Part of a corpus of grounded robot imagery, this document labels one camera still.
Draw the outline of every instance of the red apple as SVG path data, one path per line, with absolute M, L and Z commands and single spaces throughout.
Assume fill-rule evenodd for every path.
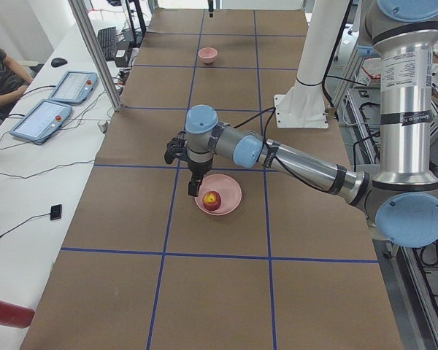
M 216 191 L 206 192 L 203 196 L 203 206 L 208 211 L 218 210 L 220 207 L 220 195 Z

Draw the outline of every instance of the computer monitor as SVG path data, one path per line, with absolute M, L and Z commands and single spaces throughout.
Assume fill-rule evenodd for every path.
M 130 2 L 134 2 L 141 33 L 138 32 L 138 28 L 134 24 L 133 15 L 130 9 Z M 145 19 L 143 18 L 143 12 L 141 10 L 141 4 L 139 3 L 139 0 L 121 0 L 120 3 L 122 5 L 123 13 L 126 17 L 126 22 L 128 23 L 129 33 L 131 35 L 130 38 L 126 37 L 126 39 L 131 42 L 132 47 L 139 47 L 141 45 L 143 36 L 146 34 L 146 24 Z

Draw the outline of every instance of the person's hand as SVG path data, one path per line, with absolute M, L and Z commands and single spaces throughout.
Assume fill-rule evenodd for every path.
M 19 100 L 24 95 L 27 89 L 28 89 L 27 85 L 21 85 L 18 89 L 16 89 L 15 90 L 16 99 Z

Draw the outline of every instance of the black mouse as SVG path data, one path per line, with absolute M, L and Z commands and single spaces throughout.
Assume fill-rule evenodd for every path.
M 64 65 L 64 64 L 67 64 L 67 63 L 68 63 L 68 61 L 67 61 L 65 58 L 55 57 L 55 58 L 52 60 L 52 62 L 50 62 L 50 65 L 51 65 L 53 68 L 57 68 L 57 67 L 59 67 L 59 66 L 62 66 L 62 65 Z

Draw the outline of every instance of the red cylinder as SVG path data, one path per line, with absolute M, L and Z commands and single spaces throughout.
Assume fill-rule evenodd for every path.
M 0 325 L 26 328 L 31 324 L 34 310 L 22 306 L 5 303 L 0 300 Z

